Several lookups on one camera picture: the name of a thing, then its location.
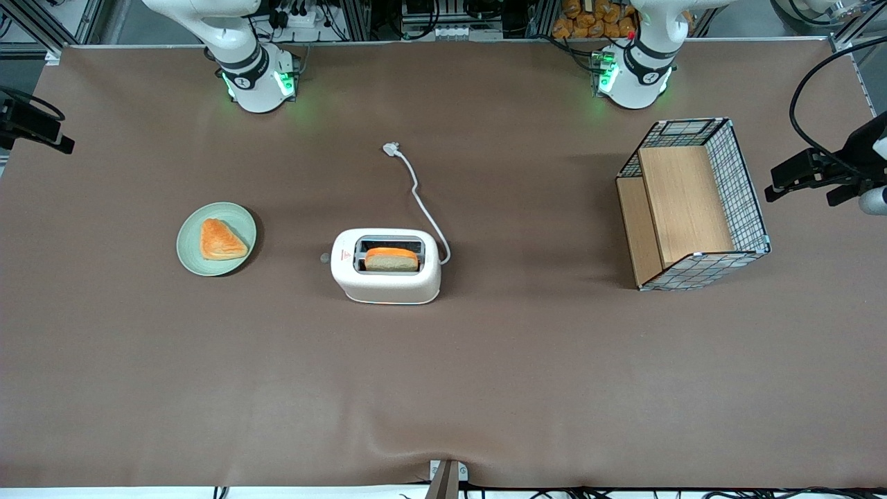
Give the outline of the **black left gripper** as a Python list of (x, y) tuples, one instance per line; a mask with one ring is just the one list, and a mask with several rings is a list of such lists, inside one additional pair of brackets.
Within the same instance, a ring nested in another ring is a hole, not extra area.
[[(886, 112), (859, 126), (845, 140), (843, 160), (856, 168), (861, 177), (874, 184), (886, 183)], [(843, 167), (813, 148), (793, 155), (770, 170), (772, 184), (764, 190), (767, 202), (776, 202), (800, 189), (819, 189), (843, 180)], [(827, 193), (829, 207), (836, 207), (862, 195), (867, 183), (841, 184)]]

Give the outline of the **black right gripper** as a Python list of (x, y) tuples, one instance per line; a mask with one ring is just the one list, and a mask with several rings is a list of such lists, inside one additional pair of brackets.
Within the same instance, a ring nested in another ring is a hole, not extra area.
[(0, 149), (12, 150), (20, 139), (50, 146), (66, 155), (73, 154), (75, 148), (75, 141), (61, 132), (59, 120), (39, 110), (20, 110), (19, 99), (2, 92)]

